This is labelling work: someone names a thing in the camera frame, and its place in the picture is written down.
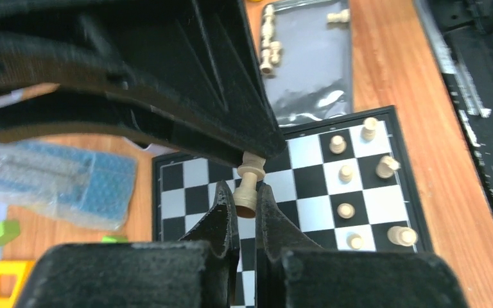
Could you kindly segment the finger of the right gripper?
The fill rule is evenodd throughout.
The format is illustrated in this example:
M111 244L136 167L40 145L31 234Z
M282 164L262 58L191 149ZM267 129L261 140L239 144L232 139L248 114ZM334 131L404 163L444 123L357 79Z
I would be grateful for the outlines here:
M286 148L242 1L0 1L0 94L41 83L168 87L246 152Z
M205 123L191 101L163 87L153 90L64 89L0 107L0 143L70 133L126 137L238 166L244 142Z

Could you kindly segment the light chess pawn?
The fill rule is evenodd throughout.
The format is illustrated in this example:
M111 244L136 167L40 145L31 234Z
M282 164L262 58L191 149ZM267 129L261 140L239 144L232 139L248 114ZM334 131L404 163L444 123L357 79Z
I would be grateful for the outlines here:
M344 165L339 170L339 179L343 183L349 183L354 178L354 170L349 165Z

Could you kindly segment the light chess piece eleventh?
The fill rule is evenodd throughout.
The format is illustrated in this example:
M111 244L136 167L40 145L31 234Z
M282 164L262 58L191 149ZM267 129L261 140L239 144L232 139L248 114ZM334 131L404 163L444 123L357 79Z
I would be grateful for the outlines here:
M265 178L266 160L249 152L244 152L243 163L237 168L241 177L240 185L233 193L237 215L241 218L254 218L257 207L258 182Z

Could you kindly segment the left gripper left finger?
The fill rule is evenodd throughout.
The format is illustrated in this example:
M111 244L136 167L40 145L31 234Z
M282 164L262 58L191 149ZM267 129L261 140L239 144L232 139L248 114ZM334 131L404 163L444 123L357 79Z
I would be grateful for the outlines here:
M230 307L240 255L231 190L177 241L69 243L36 263L17 307Z

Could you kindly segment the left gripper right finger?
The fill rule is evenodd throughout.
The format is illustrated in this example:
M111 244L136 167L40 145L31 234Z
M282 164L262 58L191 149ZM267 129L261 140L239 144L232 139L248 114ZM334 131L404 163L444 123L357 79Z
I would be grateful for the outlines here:
M433 253L326 250L257 193L257 307L467 307L451 268Z

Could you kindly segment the light chess piece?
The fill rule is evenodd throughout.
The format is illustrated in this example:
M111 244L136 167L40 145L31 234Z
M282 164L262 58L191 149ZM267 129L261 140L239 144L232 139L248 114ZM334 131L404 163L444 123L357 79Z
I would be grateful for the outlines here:
M329 149L334 154L341 154L347 149L347 141L341 135L335 135L330 139Z
M400 168L401 164L395 158L385 155L376 166L376 175L383 179L391 178Z
M364 119L361 129L361 138L365 142L371 142L377 135L378 120L375 117Z
M418 234L410 227L393 226L387 231L389 241L395 245L410 247L417 243Z
M351 250L360 250L364 245L364 240L359 234L351 234L347 237L347 245Z
M339 204L336 211L337 211L338 216L343 218L343 219L350 219L356 213L356 209L350 203Z

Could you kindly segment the folding chess board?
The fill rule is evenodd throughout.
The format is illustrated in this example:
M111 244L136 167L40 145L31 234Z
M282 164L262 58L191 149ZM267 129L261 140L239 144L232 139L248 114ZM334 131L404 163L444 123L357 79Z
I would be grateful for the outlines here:
M361 138L364 119L375 117L377 135ZM285 129L288 147L264 167L264 182L273 191L278 208L320 246L349 251L347 237L359 234L363 252L430 252L433 249L415 185L402 131L394 107L383 107ZM330 139L341 135L347 149L330 151ZM391 178L376 175L381 157L395 158L401 168ZM354 178L339 179L349 165ZM216 184L231 189L240 184L236 169L202 157L175 153L153 159L153 238L175 241L192 229L214 201ZM341 203L356 209L350 219L337 214ZM387 231L410 227L418 241L410 247L391 243Z

